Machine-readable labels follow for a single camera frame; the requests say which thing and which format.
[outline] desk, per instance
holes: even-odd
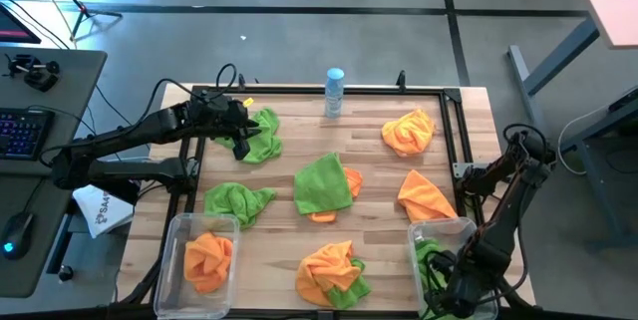
[[[98,51],[0,48],[0,55],[5,53],[10,57],[30,54],[41,62],[55,60],[60,64],[62,76],[47,93],[34,90],[21,79],[3,78],[2,107],[42,105],[79,117],[84,113],[107,59],[106,53]],[[4,57],[0,57],[0,69],[2,73],[7,69]],[[56,115],[45,148],[68,143],[78,123],[71,117]],[[22,210],[39,180],[38,176],[48,173],[49,169],[38,161],[0,160],[0,227],[4,227],[11,215]],[[49,180],[42,184],[29,207],[36,215],[29,252],[20,260],[7,260],[0,256],[0,297],[27,297],[33,293],[70,198],[70,191],[55,188]]]
[[[600,34],[612,49],[638,47],[638,3],[636,0],[588,0],[590,16],[578,25],[531,73],[518,46],[509,46],[516,83],[529,117],[542,131],[547,131],[542,111],[534,95],[562,69],[591,45]]]
[[[486,89],[463,88],[461,95],[474,161],[495,160],[500,150]],[[301,299],[294,289],[299,262],[329,242],[353,240],[355,256],[366,263],[364,275],[372,292],[352,310],[418,310],[407,248],[409,221],[405,210],[396,205],[396,199],[408,171],[414,168],[454,203],[438,99],[346,95],[343,116],[329,120],[323,117],[323,95],[232,96],[239,100],[252,97],[255,103],[250,107],[251,112],[271,107],[281,121],[277,136],[283,141],[281,157],[260,165],[238,162],[229,150],[211,141],[206,143],[195,212],[203,211],[203,193],[221,182],[238,181],[252,189],[269,186],[277,191],[275,199],[259,214],[256,224],[241,234],[233,308],[316,308]],[[162,106],[186,99],[184,92],[168,85]],[[432,117],[438,131],[422,155],[401,159],[383,143],[381,127],[416,107]],[[457,136],[457,125],[452,124],[453,134]],[[176,157],[178,150],[178,143],[153,146],[151,157]],[[339,211],[336,222],[318,224],[296,211],[293,175],[329,152],[339,152],[343,165],[360,171],[364,183],[353,206]],[[118,277],[121,298],[142,280],[158,256],[167,200],[168,194],[158,190],[138,202]],[[494,208],[495,201],[490,199],[484,207],[485,216],[491,216]],[[507,280],[514,283],[521,271],[517,251]],[[529,281],[519,294],[534,303]]]

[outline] wood grain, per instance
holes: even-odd
[[[486,89],[463,88],[462,95],[475,161],[492,161],[500,156],[500,151]],[[321,95],[240,95],[237,99],[248,97],[255,100],[251,112],[267,106],[278,115],[281,125],[277,136],[283,141],[283,153],[263,164],[245,164],[234,160],[230,150],[208,141],[195,203],[195,212],[203,211],[203,193],[226,181],[277,191],[256,224],[242,232],[233,308],[316,308],[295,291],[300,260],[327,243],[352,240],[355,256],[366,263],[364,275],[373,289],[353,310],[417,310],[407,246],[409,221],[405,211],[396,205],[396,198],[408,171],[416,169],[454,206],[438,99],[347,96],[342,117],[328,120],[323,117]],[[162,106],[186,98],[184,92],[168,85]],[[423,154],[402,159],[383,143],[381,127],[415,108],[430,115],[437,131]],[[458,138],[456,122],[453,131]],[[460,141],[456,140],[456,144],[459,149]],[[178,149],[179,144],[153,146],[151,157],[176,157]],[[364,183],[354,205],[339,211],[336,222],[319,224],[298,214],[293,202],[293,178],[302,167],[329,152],[338,152],[344,166],[360,171]],[[118,279],[121,298],[128,295],[156,259],[167,200],[165,191],[160,189],[138,203]],[[485,216],[490,216],[494,206],[493,201],[486,204]],[[517,253],[507,272],[508,280],[515,282],[521,269]],[[529,281],[520,295],[534,302]]]

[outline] orange towel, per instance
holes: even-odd
[[[211,233],[202,234],[186,243],[183,277],[198,293],[212,292],[226,281],[231,255],[232,241]]]
[[[346,179],[348,180],[350,193],[352,193],[352,197],[354,198],[355,196],[359,195],[359,190],[361,190],[361,184],[363,183],[363,177],[358,171],[345,166],[343,167],[343,171],[346,173]],[[337,219],[337,210],[311,213],[308,214],[308,218],[315,222],[335,221]]]
[[[301,260],[297,269],[297,292],[306,301],[319,306],[332,306],[326,292],[336,286],[346,291],[361,275],[352,265],[352,241],[328,244]]]
[[[457,217],[441,191],[416,170],[410,170],[404,180],[398,202],[406,208],[410,222]]]
[[[387,122],[381,129],[386,144],[399,157],[423,152],[432,140],[435,123],[420,109],[406,114],[397,121]]]

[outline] water bottle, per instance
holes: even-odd
[[[343,102],[343,70],[332,68],[328,70],[326,82],[326,117],[337,118],[341,116],[341,103]]]

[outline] microfiber cloth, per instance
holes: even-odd
[[[406,208],[411,222],[457,217],[441,191],[416,170],[410,170],[399,190],[398,202]]]
[[[239,183],[222,183],[204,194],[204,213],[233,214],[243,230],[254,225],[257,214],[276,194],[272,188],[252,191]]]
[[[429,289],[429,284],[432,283],[432,280],[428,281],[428,276],[426,272],[427,265],[425,261],[426,256],[432,251],[443,252],[444,250],[439,246],[439,243],[434,239],[427,239],[424,241],[417,242],[415,244],[415,249],[417,250],[417,263],[419,264],[419,275],[421,276],[421,283],[423,284],[424,291],[427,291]],[[435,277],[437,278],[441,286],[443,286],[444,288],[448,286],[448,282],[446,281],[446,278],[442,273],[440,273],[439,271],[433,270],[432,268],[430,270],[434,273]],[[437,317],[433,312],[429,312],[429,314],[430,315],[426,316],[424,319],[427,320],[427,319]],[[454,319],[457,319],[457,317],[453,315],[446,315],[439,319],[454,320]]]
[[[361,269],[362,272],[366,268],[366,265],[359,259],[353,258],[350,262],[352,265]],[[356,305],[359,299],[369,293],[370,285],[368,285],[366,279],[363,278],[363,275],[359,275],[346,291],[341,291],[336,286],[328,290],[328,299],[332,303],[332,306],[339,310],[345,310]]]
[[[296,289],[306,301],[319,306],[352,306],[370,292],[365,280],[357,282],[363,263],[350,261],[352,241],[328,244],[301,260]]]
[[[215,291],[228,277],[232,257],[232,241],[211,233],[186,243],[183,277],[200,294]]]
[[[363,183],[363,177],[358,171],[345,166],[343,167],[343,172],[346,174],[346,181],[348,181],[350,194],[352,194],[352,197],[354,198],[359,195],[359,190],[361,190],[361,184]],[[337,210],[310,213],[308,214],[308,218],[315,222],[335,221],[337,219]]]
[[[270,108],[264,108],[251,118],[259,123],[258,129],[261,133],[248,139],[250,152],[242,160],[247,163],[259,164],[267,159],[279,157],[281,155],[281,138],[275,135],[279,127],[279,119]],[[232,140],[217,138],[215,141],[226,148],[232,148]]]
[[[328,154],[298,171],[295,174],[294,198],[302,215],[352,205],[350,187],[339,156]]]
[[[386,144],[400,157],[423,152],[432,140],[435,123],[421,109],[416,109],[381,128]]]

